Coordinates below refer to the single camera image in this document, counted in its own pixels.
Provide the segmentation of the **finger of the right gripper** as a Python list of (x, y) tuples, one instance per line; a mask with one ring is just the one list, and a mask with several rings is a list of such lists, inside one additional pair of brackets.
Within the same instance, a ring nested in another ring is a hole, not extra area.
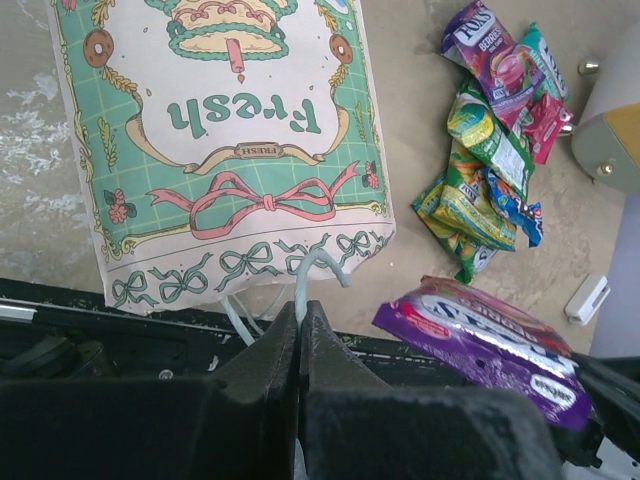
[(574, 352), (576, 374), (609, 429), (639, 429), (639, 357), (595, 358)]

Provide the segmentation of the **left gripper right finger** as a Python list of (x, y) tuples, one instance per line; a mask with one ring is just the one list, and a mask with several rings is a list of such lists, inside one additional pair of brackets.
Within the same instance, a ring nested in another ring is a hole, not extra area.
[(309, 479), (372, 476), (368, 410), (391, 387), (341, 341), (318, 301), (301, 323), (299, 439)]

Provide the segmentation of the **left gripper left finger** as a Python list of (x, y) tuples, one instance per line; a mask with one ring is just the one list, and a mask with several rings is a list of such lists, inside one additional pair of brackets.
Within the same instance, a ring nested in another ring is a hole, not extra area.
[(299, 361), (289, 301), (263, 336), (212, 375), (217, 390), (204, 431), (208, 478), (294, 477)]

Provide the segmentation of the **purple berry candy packet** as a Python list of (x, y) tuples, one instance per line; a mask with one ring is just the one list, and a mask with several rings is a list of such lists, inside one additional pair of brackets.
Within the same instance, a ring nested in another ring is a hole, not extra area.
[(557, 427), (582, 430), (592, 402), (570, 345), (549, 325), (484, 291), (425, 276), (373, 323), (485, 388), (526, 396)]
[(441, 54), (475, 77), (493, 113), (509, 130), (533, 105), (545, 79), (526, 49), (481, 1), (469, 3), (449, 21)]

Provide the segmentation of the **blue candy packet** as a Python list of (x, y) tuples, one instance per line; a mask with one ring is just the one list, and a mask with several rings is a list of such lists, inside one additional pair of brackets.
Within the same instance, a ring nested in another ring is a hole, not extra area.
[(489, 167), (485, 168), (484, 176), (489, 188), (489, 199), (496, 213), (521, 228), (528, 237), (530, 248), (538, 247), (544, 237), (541, 204), (527, 204)]

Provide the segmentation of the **green yellow candy packet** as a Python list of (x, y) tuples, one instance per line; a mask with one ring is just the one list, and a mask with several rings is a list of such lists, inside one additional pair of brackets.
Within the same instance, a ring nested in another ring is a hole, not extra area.
[(494, 211), (484, 164), (457, 141), (444, 171), (411, 208), (459, 263), (455, 279), (463, 284), (471, 283), (497, 252), (515, 250), (516, 227)]

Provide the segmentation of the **green paper gift bag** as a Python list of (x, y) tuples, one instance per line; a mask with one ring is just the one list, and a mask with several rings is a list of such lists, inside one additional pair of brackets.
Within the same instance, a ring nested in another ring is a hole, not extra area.
[(393, 238), (356, 1), (50, 1), (110, 307), (228, 305), (350, 274)]

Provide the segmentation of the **pink candy packet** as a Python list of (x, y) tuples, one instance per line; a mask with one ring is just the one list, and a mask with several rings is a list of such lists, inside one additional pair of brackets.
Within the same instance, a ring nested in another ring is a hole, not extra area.
[(547, 162), (560, 131), (572, 119), (573, 113), (565, 107), (562, 100), (548, 92), (542, 94), (521, 124), (536, 163), (544, 165)]

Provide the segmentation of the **teal mint candy packet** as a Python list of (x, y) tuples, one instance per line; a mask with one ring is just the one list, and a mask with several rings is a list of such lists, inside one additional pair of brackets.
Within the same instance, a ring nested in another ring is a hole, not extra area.
[(530, 24), (519, 46), (544, 74), (544, 79), (534, 94), (534, 101), (539, 101), (544, 93), (549, 93), (554, 98), (567, 102), (570, 98), (569, 89), (545, 37), (535, 22)]

